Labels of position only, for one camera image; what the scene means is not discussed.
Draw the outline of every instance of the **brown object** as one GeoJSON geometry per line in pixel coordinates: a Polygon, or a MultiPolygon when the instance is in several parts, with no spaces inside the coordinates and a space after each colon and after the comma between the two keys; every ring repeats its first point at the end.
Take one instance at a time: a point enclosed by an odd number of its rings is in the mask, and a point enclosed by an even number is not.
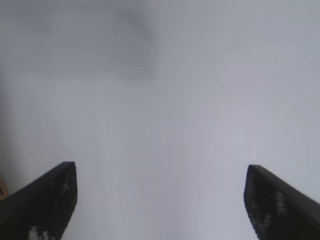
{"type": "Polygon", "coordinates": [[[8,191],[4,183],[0,180],[0,202],[8,196],[8,191]]]}

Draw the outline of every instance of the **white speck on gripper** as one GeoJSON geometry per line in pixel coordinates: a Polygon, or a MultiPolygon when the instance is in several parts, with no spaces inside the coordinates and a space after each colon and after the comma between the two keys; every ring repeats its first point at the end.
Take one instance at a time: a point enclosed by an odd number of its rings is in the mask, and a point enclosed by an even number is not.
{"type": "Polygon", "coordinates": [[[42,235],[39,234],[37,231],[37,227],[33,226],[29,231],[29,238],[28,240],[55,240],[55,237],[49,237],[48,231],[44,231],[42,235]]]}
{"type": "Polygon", "coordinates": [[[62,187],[62,193],[61,194],[64,194],[65,191],[67,191],[68,189],[70,189],[70,186],[69,186],[69,178],[70,178],[70,174],[68,173],[67,176],[66,176],[66,180],[63,184],[63,187],[62,187]]]}
{"type": "Polygon", "coordinates": [[[28,240],[38,240],[38,232],[37,227],[33,226],[31,230],[29,231],[29,238],[28,240]]]}
{"type": "Polygon", "coordinates": [[[277,210],[277,213],[279,215],[286,215],[286,197],[285,195],[276,190],[275,191],[275,206],[276,206],[276,210],[277,210]]]}

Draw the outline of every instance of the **white wall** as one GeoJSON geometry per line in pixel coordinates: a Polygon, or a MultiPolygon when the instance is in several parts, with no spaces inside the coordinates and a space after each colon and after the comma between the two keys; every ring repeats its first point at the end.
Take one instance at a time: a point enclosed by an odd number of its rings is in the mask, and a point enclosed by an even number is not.
{"type": "Polygon", "coordinates": [[[257,239],[261,164],[320,201],[320,3],[3,0],[0,176],[76,161],[64,239],[257,239]]]}

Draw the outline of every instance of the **white surface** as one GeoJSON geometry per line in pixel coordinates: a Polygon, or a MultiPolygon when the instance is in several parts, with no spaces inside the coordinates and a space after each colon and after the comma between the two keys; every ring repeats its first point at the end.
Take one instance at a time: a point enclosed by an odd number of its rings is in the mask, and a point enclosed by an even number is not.
{"type": "Polygon", "coordinates": [[[0,6],[0,174],[76,161],[65,240],[254,240],[248,164],[320,201],[318,1],[86,2],[0,6]]]}

